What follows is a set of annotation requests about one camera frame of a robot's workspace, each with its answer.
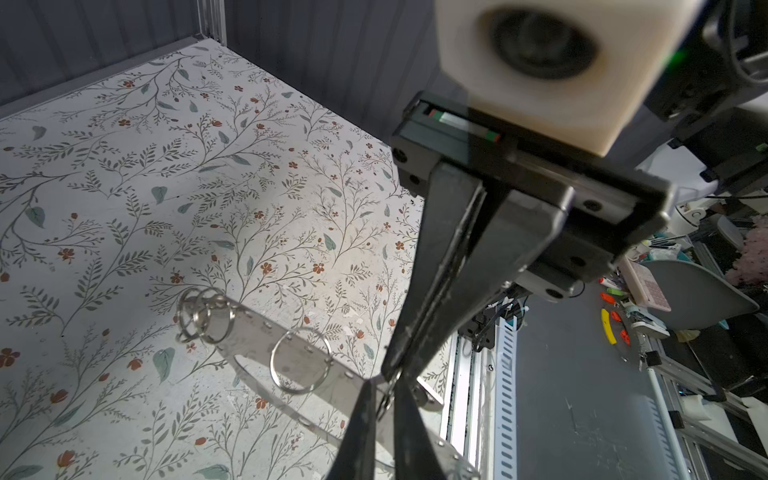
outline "floral tablecloth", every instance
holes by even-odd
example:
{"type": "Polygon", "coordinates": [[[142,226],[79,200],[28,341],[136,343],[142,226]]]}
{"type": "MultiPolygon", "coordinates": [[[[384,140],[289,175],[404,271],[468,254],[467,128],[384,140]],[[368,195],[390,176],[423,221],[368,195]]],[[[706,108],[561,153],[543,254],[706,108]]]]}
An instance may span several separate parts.
{"type": "Polygon", "coordinates": [[[174,307],[216,286],[376,374],[422,208],[386,145],[205,40],[0,121],[0,171],[2,480],[325,474],[174,307]]]}

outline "red flower print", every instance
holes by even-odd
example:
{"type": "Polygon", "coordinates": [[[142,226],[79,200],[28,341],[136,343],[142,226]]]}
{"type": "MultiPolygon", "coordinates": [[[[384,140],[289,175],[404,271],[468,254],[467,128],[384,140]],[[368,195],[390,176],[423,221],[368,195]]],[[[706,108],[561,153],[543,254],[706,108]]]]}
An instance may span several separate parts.
{"type": "Polygon", "coordinates": [[[71,258],[74,258],[74,248],[64,248],[59,250],[58,252],[59,256],[61,257],[61,260],[69,260],[69,263],[72,263],[71,258]]]}
{"type": "Polygon", "coordinates": [[[13,365],[13,362],[20,356],[21,353],[14,352],[11,349],[0,350],[0,368],[13,365]]]}
{"type": "Polygon", "coordinates": [[[63,390],[63,389],[59,390],[56,393],[52,393],[51,394],[51,403],[63,402],[67,398],[67,395],[69,395],[69,392],[67,392],[66,390],[63,390]]]}
{"type": "Polygon", "coordinates": [[[58,465],[59,468],[66,468],[69,465],[72,465],[74,463],[74,457],[75,457],[74,450],[67,450],[66,452],[58,456],[58,458],[56,459],[56,465],[58,465]]]}

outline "leaf print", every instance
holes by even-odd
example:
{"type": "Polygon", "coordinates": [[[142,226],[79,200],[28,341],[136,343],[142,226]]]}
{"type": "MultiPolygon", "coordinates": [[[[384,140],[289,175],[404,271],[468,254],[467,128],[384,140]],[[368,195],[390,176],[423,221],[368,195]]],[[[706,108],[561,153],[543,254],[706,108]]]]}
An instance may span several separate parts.
{"type": "Polygon", "coordinates": [[[22,478],[33,476],[42,469],[43,468],[40,465],[20,465],[6,473],[3,480],[21,480],[22,478]]]}
{"type": "Polygon", "coordinates": [[[230,477],[230,470],[220,463],[210,467],[201,468],[195,473],[199,473],[207,480],[229,480],[230,477]]]}
{"type": "Polygon", "coordinates": [[[45,228],[43,227],[43,222],[45,222],[45,210],[43,210],[42,207],[28,208],[24,213],[27,214],[27,218],[32,223],[40,228],[45,228]]]}
{"type": "Polygon", "coordinates": [[[210,167],[203,167],[199,169],[200,172],[207,172],[209,170],[216,170],[219,167],[223,167],[223,165],[211,165],[210,167]]]}
{"type": "Polygon", "coordinates": [[[240,155],[230,155],[230,158],[234,160],[236,164],[250,165],[250,162],[245,158],[242,158],[240,155]]]}
{"type": "Polygon", "coordinates": [[[154,368],[157,370],[157,373],[160,375],[160,383],[164,382],[165,379],[168,378],[168,375],[170,375],[170,365],[174,361],[175,354],[176,354],[176,350],[168,347],[165,350],[160,350],[159,352],[156,352],[152,356],[152,363],[154,363],[154,368]]]}
{"type": "Polygon", "coordinates": [[[43,138],[43,135],[45,135],[45,132],[48,131],[48,129],[39,125],[35,125],[32,127],[32,131],[35,132],[35,138],[32,138],[32,140],[40,140],[43,138]]]}
{"type": "Polygon", "coordinates": [[[74,415],[78,412],[78,410],[82,406],[83,404],[81,403],[80,405],[74,407],[69,412],[66,412],[64,415],[58,417],[56,420],[53,421],[52,425],[54,427],[58,427],[60,425],[64,425],[66,422],[69,422],[70,420],[72,420],[72,417],[74,417],[74,415]]]}
{"type": "Polygon", "coordinates": [[[152,196],[157,201],[156,205],[160,205],[165,200],[165,194],[168,192],[168,187],[152,187],[152,196]]]}
{"type": "Polygon", "coordinates": [[[229,240],[212,240],[216,245],[219,247],[226,248],[227,250],[234,250],[235,244],[230,242],[229,240]]]}
{"type": "Polygon", "coordinates": [[[325,233],[323,236],[326,238],[326,248],[328,251],[335,250],[336,249],[336,243],[333,241],[331,237],[328,237],[325,233]]]}

